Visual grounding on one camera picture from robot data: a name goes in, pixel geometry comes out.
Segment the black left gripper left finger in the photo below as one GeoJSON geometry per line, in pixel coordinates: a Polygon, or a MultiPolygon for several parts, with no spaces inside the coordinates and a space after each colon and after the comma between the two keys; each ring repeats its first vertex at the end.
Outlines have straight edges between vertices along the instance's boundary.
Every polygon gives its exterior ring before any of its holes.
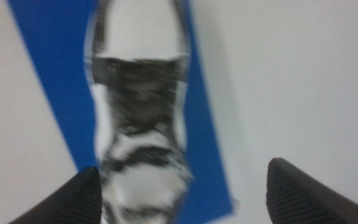
{"type": "Polygon", "coordinates": [[[11,224],[99,224],[101,181],[97,167],[85,167],[11,224]]]}

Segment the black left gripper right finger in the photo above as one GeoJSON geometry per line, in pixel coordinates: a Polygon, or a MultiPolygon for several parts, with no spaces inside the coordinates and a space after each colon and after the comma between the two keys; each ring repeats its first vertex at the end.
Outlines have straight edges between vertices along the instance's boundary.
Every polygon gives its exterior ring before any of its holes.
{"type": "Polygon", "coordinates": [[[279,157],[268,164],[266,205],[272,223],[358,224],[358,203],[279,157]]]}

